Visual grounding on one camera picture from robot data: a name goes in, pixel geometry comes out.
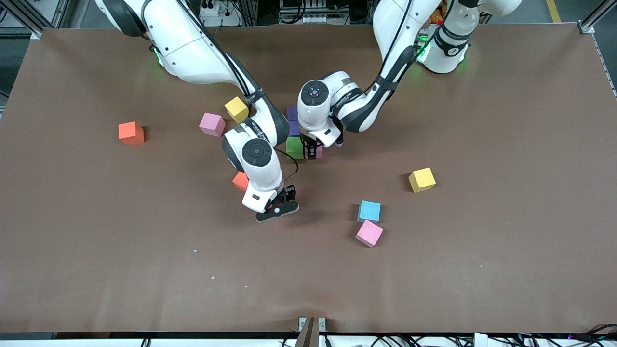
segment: toy block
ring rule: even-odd
[[[321,157],[323,157],[323,146],[317,146],[317,149],[315,150],[315,159],[319,159]],[[304,159],[308,159],[309,158],[309,152],[308,149],[304,149]]]
[[[420,191],[429,190],[435,185],[435,178],[431,172],[431,168],[417,170],[409,175],[409,183],[412,184],[412,190],[414,193]]]
[[[232,182],[241,191],[246,191],[249,187],[249,178],[246,177],[246,173],[244,172],[238,172]]]
[[[204,113],[201,118],[199,128],[206,135],[212,135],[216,137],[223,136],[223,130],[225,130],[225,120],[218,114]]]
[[[381,211],[380,203],[372,203],[370,201],[362,201],[358,210],[358,222],[372,220],[379,222],[379,212]]]
[[[289,121],[289,136],[300,136],[300,125],[297,120]]]
[[[288,106],[287,107],[287,120],[298,120],[298,107],[297,106]]]
[[[285,141],[285,151],[294,159],[304,159],[304,145],[297,136],[290,136]]]
[[[249,116],[249,108],[239,97],[235,97],[233,100],[226,103],[225,109],[227,113],[230,114],[231,118],[238,124],[242,123],[242,121]]]
[[[383,231],[382,228],[378,227],[370,220],[365,220],[355,238],[370,248],[373,248]]]
[[[144,129],[137,122],[118,125],[118,139],[130,146],[144,143]]]

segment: red-orange block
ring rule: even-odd
[[[144,129],[137,122],[128,122],[118,125],[118,139],[134,146],[144,143]]]
[[[238,174],[233,179],[233,184],[242,191],[246,191],[249,187],[249,178],[246,177],[246,173],[238,172]]]

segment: gray floor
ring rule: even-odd
[[[113,28],[107,17],[99,11],[94,0],[84,1],[81,10],[72,19],[75,28]],[[584,19],[602,0],[554,0],[562,22]],[[523,0],[519,8],[506,17],[493,17],[490,24],[550,23],[552,18],[546,0]],[[608,71],[617,76],[617,8],[595,26],[595,37]],[[0,90],[10,92],[28,40],[0,40]]]

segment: black circular joint cover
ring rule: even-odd
[[[242,147],[242,158],[250,165],[264,167],[270,163],[272,147],[261,138],[247,141]]]
[[[328,86],[322,81],[309,81],[302,87],[301,99],[305,105],[321,105],[328,98]]]

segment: brown table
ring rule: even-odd
[[[370,27],[217,40],[281,109],[311,78],[343,69],[366,86],[380,63]],[[574,24],[480,26],[473,43],[454,73],[410,69],[368,131],[301,163],[300,211],[258,224],[221,140],[198,127],[235,87],[183,83],[117,31],[46,30],[0,123],[0,330],[616,321],[617,105],[592,37]],[[132,120],[147,126],[141,146],[117,139]],[[411,193],[407,175],[423,167],[437,185]],[[374,249],[354,239],[363,199],[383,205]]]

